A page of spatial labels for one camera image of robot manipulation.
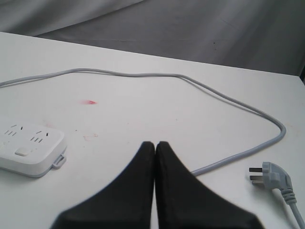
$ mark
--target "power strip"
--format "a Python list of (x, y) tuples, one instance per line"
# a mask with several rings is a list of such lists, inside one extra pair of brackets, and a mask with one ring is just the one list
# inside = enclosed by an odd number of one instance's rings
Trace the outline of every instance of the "power strip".
[(0, 117), (0, 168), (41, 177), (66, 161), (62, 131)]

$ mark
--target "gray cable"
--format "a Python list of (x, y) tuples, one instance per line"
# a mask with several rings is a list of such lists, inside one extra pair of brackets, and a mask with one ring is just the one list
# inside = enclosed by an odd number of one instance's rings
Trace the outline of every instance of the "gray cable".
[(299, 209), (297, 209), (297, 206), (295, 203), (292, 203), (289, 205), (294, 216), (295, 216), (295, 219), (300, 227), (300, 229), (305, 229), (305, 223), (304, 223), (304, 220), (299, 212)]
[(29, 80), (38, 80), (38, 79), (47, 79), (47, 78), (51, 78), (51, 77), (55, 77), (55, 76), (59, 76), (59, 75), (63, 75), (63, 74), (68, 74), (68, 73), (77, 73), (77, 72), (96, 72), (96, 73), (103, 73), (103, 74), (108, 74), (108, 75), (115, 75), (115, 76), (124, 76), (124, 77), (176, 77), (176, 78), (180, 78), (180, 79), (185, 79), (188, 80), (194, 84), (197, 84), (207, 90), (209, 90), (210, 92), (213, 92), (214, 94), (222, 97), (223, 99), (226, 99), (232, 103), (238, 104), (240, 106), (243, 106), (249, 110), (252, 110), (254, 112), (256, 112), (257, 114), (259, 114), (261, 117), (269, 120), (270, 122), (274, 123), (275, 125), (277, 125), (280, 128), (280, 134), (264, 143), (261, 143), (260, 145), (248, 149), (246, 151), (243, 151), (239, 154), (235, 154), (233, 156), (229, 156), (225, 159), (222, 159), (220, 161), (217, 161), (211, 165), (199, 168), (195, 171), (193, 171), (192, 173), (195, 176), (207, 173), (209, 171), (212, 171), (214, 169), (217, 169), (219, 167), (222, 167), (224, 165), (227, 165), (231, 162), (237, 161), (239, 159), (245, 158), (247, 156), (253, 155), (257, 152), (259, 152), (262, 149), (265, 149), (277, 142), (279, 142), (280, 140), (282, 140), (282, 138), (285, 136), (286, 134), (286, 128), (285, 126), (278, 121), (277, 119), (273, 118), (272, 116), (266, 114), (265, 112), (252, 107), (248, 104), (245, 104), (243, 102), (240, 102), (236, 99), (230, 98), (229, 96), (226, 96), (224, 94), (222, 94), (221, 92), (218, 92), (217, 90), (197, 81), (194, 80), (192, 78), (190, 78), (189, 76), (186, 75), (181, 75), (181, 74), (169, 74), (169, 73), (138, 73), (138, 74), (131, 74), (131, 73), (119, 73), (119, 72), (113, 72), (113, 71), (108, 71), (108, 70), (101, 70), (101, 69), (91, 69), (91, 68), (76, 68), (76, 69), (69, 69), (69, 70), (65, 70), (62, 72), (57, 72), (57, 73), (50, 73), (50, 74), (44, 74), (44, 75), (36, 75), (36, 76), (29, 76), (29, 77), (24, 77), (24, 78), (19, 78), (19, 79), (15, 79), (15, 80), (9, 80), (9, 81), (5, 81), (0, 83), (0, 87), (1, 86), (5, 86), (5, 85), (9, 85), (9, 84), (13, 84), (13, 83), (20, 83), (23, 81), (29, 81)]

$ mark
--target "red mark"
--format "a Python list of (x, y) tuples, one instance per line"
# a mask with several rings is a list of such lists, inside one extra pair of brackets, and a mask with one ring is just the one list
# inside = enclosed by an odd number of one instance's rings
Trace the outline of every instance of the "red mark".
[(97, 104), (97, 102), (92, 101), (92, 100), (84, 100), (81, 102), (82, 104)]
[(90, 142), (93, 141), (93, 137), (98, 137), (97, 134), (94, 134), (93, 136), (83, 136), (83, 138), (85, 139), (85, 141)]

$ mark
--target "gray cloth background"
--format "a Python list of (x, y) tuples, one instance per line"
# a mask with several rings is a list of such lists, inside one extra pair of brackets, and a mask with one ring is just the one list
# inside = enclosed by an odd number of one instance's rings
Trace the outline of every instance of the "gray cloth background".
[[(63, 7), (52, 4), (58, 0), (48, 2), (45, 12)], [(61, 29), (55, 30), (53, 24), (61, 17), (53, 15), (36, 33), (20, 26), (13, 30), (6, 27), (6, 31), (291, 75), (299, 75), (305, 64), (304, 0), (135, 0), (133, 3), (139, 3), (131, 5), (129, 1), (131, 6), (113, 10), (93, 0), (67, 2), (86, 2), (80, 7), (84, 15)], [(105, 2), (115, 5), (128, 1)], [(87, 9), (91, 6), (95, 14)], [(67, 11), (66, 17), (77, 17), (71, 13)], [(44, 20), (34, 23), (43, 24)]]

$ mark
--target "white surface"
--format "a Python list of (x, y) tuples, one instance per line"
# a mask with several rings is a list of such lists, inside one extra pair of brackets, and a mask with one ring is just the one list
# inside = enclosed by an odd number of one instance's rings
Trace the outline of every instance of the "white surface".
[[(5, 33), (0, 33), (0, 50), (1, 81), (78, 67), (181, 73), (256, 106), (286, 125), (285, 138), (257, 155), (198, 178), (225, 199), (255, 213), (267, 229), (297, 228), (278, 192), (274, 197), (247, 179), (249, 167), (272, 161), (291, 176), (299, 210), (305, 214), (305, 89), (298, 77)], [(97, 104), (84, 104), (85, 100)], [(0, 104), (0, 115), (58, 128), (68, 142), (67, 162), (42, 178), (0, 171), (2, 228), (49, 228), (62, 210), (109, 184), (144, 140), (169, 141), (193, 170), (279, 132), (272, 123), (174, 78), (74, 73), (0, 88)], [(157, 228), (155, 204), (152, 228)]]
[(60, 130), (1, 116), (0, 142), (0, 168), (30, 177), (43, 176), (67, 147)]

